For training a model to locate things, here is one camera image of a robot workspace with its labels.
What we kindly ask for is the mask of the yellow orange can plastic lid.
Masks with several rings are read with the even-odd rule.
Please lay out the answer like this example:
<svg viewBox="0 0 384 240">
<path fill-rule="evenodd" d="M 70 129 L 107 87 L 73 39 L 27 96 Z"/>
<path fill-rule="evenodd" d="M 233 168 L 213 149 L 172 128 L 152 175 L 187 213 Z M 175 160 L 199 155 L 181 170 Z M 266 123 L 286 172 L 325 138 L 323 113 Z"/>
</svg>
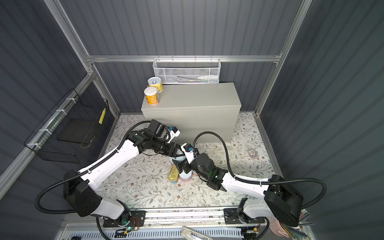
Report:
<svg viewBox="0 0 384 240">
<path fill-rule="evenodd" d="M 154 106 L 160 102 L 158 89 L 156 87 L 147 87 L 144 90 L 147 102 L 149 105 Z"/>
</svg>

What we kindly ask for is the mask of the yellow can pull-tab lid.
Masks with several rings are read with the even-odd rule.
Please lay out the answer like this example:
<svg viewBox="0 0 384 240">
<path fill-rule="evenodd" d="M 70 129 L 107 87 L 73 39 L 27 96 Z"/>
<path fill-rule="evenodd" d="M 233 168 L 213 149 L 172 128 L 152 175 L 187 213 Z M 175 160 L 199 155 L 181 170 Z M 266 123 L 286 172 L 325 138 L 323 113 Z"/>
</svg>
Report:
<svg viewBox="0 0 384 240">
<path fill-rule="evenodd" d="M 148 79 L 148 85 L 150 87 L 155 87 L 158 90 L 158 93 L 163 91 L 162 79 L 159 77 L 151 77 Z"/>
</svg>

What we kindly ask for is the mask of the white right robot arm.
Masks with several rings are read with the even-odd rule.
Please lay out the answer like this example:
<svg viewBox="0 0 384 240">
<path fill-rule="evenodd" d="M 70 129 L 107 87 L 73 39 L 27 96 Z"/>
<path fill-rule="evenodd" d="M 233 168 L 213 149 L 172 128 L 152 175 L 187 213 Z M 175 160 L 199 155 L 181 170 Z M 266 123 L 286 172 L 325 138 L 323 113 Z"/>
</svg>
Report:
<svg viewBox="0 0 384 240">
<path fill-rule="evenodd" d="M 304 198 L 291 184 L 262 185 L 263 180 L 256 181 L 255 184 L 241 182 L 229 171 L 215 166 L 207 154 L 197 155 L 192 163 L 186 157 L 182 161 L 173 159 L 172 162 L 180 173 L 196 172 L 213 190 L 254 197 L 253 200 L 242 200 L 238 206 L 237 214 L 243 222 L 258 217 L 275 217 L 285 225 L 299 225 Z"/>
</svg>

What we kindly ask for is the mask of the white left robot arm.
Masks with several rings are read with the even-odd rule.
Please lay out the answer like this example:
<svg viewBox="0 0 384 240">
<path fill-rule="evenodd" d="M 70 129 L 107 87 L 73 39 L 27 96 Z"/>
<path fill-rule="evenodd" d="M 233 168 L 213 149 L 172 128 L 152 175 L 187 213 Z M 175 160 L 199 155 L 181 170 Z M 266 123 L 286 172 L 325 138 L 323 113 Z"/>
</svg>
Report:
<svg viewBox="0 0 384 240">
<path fill-rule="evenodd" d="M 125 204 L 101 197 L 95 190 L 118 168 L 146 150 L 173 158 L 179 155 L 180 146 L 173 142 L 180 135 L 177 127 L 156 120 L 147 124 L 141 130 L 136 129 L 138 124 L 131 127 L 117 147 L 81 169 L 79 178 L 64 184 L 64 198 L 80 217 L 95 215 L 117 220 L 127 215 L 129 208 Z"/>
</svg>

